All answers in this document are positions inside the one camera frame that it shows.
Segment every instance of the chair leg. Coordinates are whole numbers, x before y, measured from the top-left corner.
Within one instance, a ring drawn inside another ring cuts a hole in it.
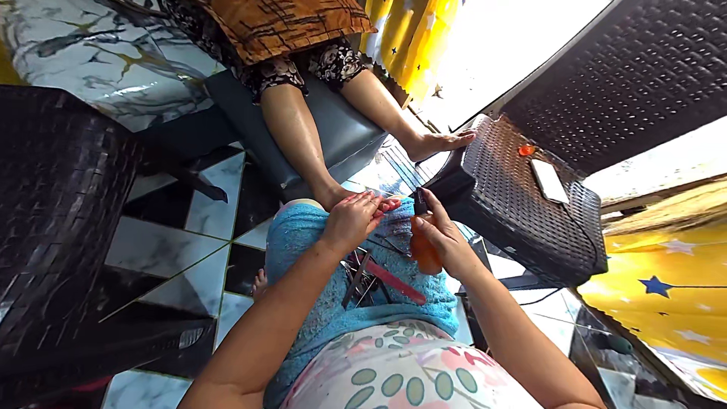
[[[225,203],[228,202],[228,196],[224,190],[212,185],[209,180],[205,179],[204,176],[199,173],[180,166],[180,160],[176,160],[178,158],[175,158],[172,152],[156,145],[153,142],[144,141],[141,138],[138,138],[138,140],[143,144],[148,157],[159,163],[164,172],[169,173],[173,178],[191,186],[194,190],[202,193],[212,200],[222,200]]]
[[[194,173],[181,166],[166,167],[166,172],[178,181],[192,186],[194,190],[202,193],[204,196],[207,196],[212,200],[222,200],[225,203],[228,202],[227,193],[224,190],[212,185],[204,176],[198,173]]]

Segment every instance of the cable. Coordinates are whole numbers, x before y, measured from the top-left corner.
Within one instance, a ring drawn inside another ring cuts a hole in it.
[[[538,301],[532,301],[532,302],[529,302],[529,303],[522,303],[522,304],[518,304],[518,305],[519,305],[519,306],[529,306],[530,304],[536,304],[536,303],[539,303],[540,301],[543,301],[544,299],[546,299],[546,298],[550,297],[551,295],[553,295],[553,294],[557,293],[557,292],[558,292],[558,291],[560,291],[560,290],[561,290],[560,288],[556,288],[555,290],[553,290],[553,292],[552,292],[552,293],[549,293],[549,294],[548,294],[548,295],[546,295],[545,297],[543,297],[543,298],[540,298],[540,299],[539,299]]]
[[[571,212],[566,207],[566,204],[561,203],[561,206],[563,206],[563,211],[566,212],[566,215],[568,216],[568,218],[571,219],[573,224],[575,224],[576,226],[578,226],[579,229],[581,229],[581,232],[583,233],[584,236],[586,236],[586,239],[588,239],[588,242],[591,244],[591,247],[593,247],[593,263],[591,263],[591,270],[595,269],[595,265],[598,264],[598,248],[596,247],[593,239],[591,239],[590,236],[588,235],[588,233],[586,233],[586,229],[584,229],[583,226],[581,225],[581,223],[578,223],[576,221],[576,219],[573,217]]]

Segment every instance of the hand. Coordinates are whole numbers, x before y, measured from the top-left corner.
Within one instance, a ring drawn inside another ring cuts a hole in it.
[[[434,213],[437,225],[434,226],[422,218],[415,218],[414,222],[437,250],[444,269],[459,281],[467,279],[472,274],[480,274],[485,268],[480,258],[449,218],[447,211],[444,210],[444,206],[434,196],[434,193],[429,189],[422,188],[422,190],[427,205]]]
[[[383,196],[365,191],[338,202],[331,209],[319,242],[340,253],[341,257],[350,253],[369,236],[384,217],[384,213],[378,210],[383,200]]]

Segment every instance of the leg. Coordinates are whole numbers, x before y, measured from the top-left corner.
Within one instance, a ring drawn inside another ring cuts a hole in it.
[[[403,117],[401,108],[376,76],[364,68],[358,53],[344,39],[331,42],[311,60],[311,71],[333,90],[339,90],[364,116],[396,138],[413,162],[440,151],[472,142],[474,130],[458,135],[419,134]]]
[[[465,130],[458,135],[419,134],[404,119],[401,107],[384,84],[367,69],[345,82],[341,95],[363,115],[396,138],[412,162],[426,159],[436,152],[461,148],[475,138],[474,130]]]
[[[330,210],[353,193],[328,173],[318,128],[298,88],[290,84],[266,88],[261,93],[260,106],[273,139],[324,209]]]

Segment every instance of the brown patterned cloth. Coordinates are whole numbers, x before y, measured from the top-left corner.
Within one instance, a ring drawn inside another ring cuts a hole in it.
[[[356,0],[195,0],[245,65],[352,33],[375,33]]]

